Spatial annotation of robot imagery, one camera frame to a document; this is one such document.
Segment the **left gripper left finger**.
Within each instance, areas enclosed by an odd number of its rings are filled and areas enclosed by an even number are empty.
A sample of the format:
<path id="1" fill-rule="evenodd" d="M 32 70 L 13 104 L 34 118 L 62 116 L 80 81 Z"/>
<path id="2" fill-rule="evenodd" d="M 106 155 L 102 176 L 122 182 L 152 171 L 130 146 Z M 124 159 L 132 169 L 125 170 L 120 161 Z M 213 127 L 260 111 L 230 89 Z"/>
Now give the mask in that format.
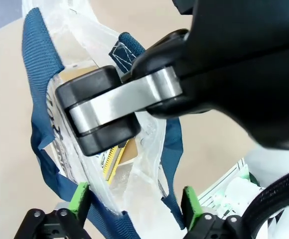
<path id="1" fill-rule="evenodd" d="M 30 209 L 16 234 L 16 239 L 88 239 L 84 224 L 90 209 L 88 183 L 80 183 L 68 207 L 46 214 Z"/>

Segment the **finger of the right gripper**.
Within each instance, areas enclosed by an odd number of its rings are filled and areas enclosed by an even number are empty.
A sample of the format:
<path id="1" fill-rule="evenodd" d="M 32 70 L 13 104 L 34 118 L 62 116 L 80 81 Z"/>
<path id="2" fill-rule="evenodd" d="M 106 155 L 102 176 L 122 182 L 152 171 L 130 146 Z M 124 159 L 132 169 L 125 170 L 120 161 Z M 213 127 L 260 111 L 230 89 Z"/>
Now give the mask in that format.
<path id="1" fill-rule="evenodd" d="M 122 33 L 110 52 L 112 65 L 70 80 L 56 96 L 78 144 L 93 156 L 140 132 L 136 112 L 171 119 L 197 111 L 184 80 L 207 66 L 207 35 L 176 30 L 148 49 Z"/>

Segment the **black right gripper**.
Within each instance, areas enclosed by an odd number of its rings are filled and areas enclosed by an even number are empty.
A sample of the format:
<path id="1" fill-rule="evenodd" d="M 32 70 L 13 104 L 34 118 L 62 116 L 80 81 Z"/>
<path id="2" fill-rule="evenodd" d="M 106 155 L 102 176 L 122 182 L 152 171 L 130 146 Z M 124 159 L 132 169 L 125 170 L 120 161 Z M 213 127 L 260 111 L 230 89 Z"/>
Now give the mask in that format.
<path id="1" fill-rule="evenodd" d="M 289 0 L 198 0 L 175 70 L 193 108 L 289 150 Z"/>

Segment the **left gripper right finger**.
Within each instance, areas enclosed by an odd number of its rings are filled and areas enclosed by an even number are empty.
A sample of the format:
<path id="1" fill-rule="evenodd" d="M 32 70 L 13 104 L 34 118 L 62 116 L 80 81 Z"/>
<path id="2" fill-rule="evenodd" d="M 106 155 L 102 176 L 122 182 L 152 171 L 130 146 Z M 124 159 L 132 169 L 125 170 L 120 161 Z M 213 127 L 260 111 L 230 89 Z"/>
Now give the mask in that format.
<path id="1" fill-rule="evenodd" d="M 183 189 L 181 209 L 187 229 L 186 239 L 243 239 L 245 227 L 240 216 L 232 215 L 222 219 L 211 213 L 204 213 L 195 191 L 186 186 Z"/>

